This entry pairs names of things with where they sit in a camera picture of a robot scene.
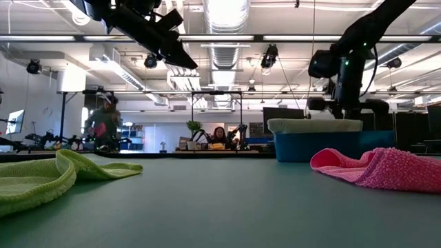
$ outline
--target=person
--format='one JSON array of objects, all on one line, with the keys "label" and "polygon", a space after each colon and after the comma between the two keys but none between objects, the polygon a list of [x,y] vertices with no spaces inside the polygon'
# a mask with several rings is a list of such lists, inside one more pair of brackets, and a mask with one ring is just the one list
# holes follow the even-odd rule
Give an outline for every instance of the person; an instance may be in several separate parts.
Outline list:
[{"label": "person", "polygon": [[214,133],[212,136],[211,144],[222,143],[225,144],[225,149],[233,149],[234,145],[232,145],[225,135],[225,130],[223,127],[216,127],[214,129]]},{"label": "person", "polygon": [[116,128],[122,126],[121,113],[116,110],[118,99],[115,96],[107,96],[104,105],[94,110],[92,115],[85,121],[85,132],[94,133],[95,145],[109,145],[112,137],[116,136]]}]

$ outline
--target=blue plastic bin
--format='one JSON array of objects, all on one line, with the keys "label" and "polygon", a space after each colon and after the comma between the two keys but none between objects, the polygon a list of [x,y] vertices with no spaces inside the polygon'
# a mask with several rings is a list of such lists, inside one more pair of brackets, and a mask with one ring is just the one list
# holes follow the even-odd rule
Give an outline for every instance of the blue plastic bin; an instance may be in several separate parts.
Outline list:
[{"label": "blue plastic bin", "polygon": [[311,134],[275,134],[274,146],[279,162],[309,162],[324,148],[334,148],[350,158],[377,147],[394,147],[393,131],[332,132]]}]

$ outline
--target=microfiber cloth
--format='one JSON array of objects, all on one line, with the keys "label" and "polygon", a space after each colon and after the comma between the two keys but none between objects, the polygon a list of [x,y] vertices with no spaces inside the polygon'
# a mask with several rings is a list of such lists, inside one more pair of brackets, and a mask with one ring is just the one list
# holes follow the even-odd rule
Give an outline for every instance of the microfiber cloth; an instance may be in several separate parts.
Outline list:
[{"label": "microfiber cloth", "polygon": [[321,132],[360,132],[363,122],[359,120],[298,120],[274,118],[268,120],[273,134],[305,134]]},{"label": "microfiber cloth", "polygon": [[440,160],[394,148],[365,152],[360,160],[324,149],[311,159],[311,167],[363,187],[441,193]]},{"label": "microfiber cloth", "polygon": [[0,164],[0,217],[50,202],[66,192],[75,180],[111,180],[140,174],[131,163],[98,166],[70,150],[56,158]]}]

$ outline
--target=woman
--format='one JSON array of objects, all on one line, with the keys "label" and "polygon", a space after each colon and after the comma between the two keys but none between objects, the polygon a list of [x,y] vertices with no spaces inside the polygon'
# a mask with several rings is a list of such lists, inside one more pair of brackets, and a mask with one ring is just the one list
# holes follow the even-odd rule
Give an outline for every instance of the woman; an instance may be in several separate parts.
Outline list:
[{"label": "woman", "polygon": [[211,144],[222,143],[225,144],[225,149],[232,149],[233,145],[227,141],[225,130],[223,127],[216,127],[213,133]]}]

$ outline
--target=white wall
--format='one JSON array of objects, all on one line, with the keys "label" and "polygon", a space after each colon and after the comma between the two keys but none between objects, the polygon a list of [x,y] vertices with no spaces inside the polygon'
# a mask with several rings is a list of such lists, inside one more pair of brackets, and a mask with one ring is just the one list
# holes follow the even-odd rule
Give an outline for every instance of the white wall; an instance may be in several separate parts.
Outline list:
[{"label": "white wall", "polygon": [[[0,54],[0,87],[4,92],[0,118],[8,118],[10,112],[25,110],[22,132],[12,134],[12,140],[21,141],[25,135],[33,133],[33,121],[37,134],[44,135],[48,129],[53,129],[59,135],[62,96],[57,94],[56,80],[52,79],[50,82],[48,76],[30,75],[23,66],[6,60]],[[64,136],[80,134],[83,105],[83,95],[75,96],[66,105]],[[6,123],[0,123],[0,131],[3,132],[2,137],[10,138],[9,135],[6,136]]]}]

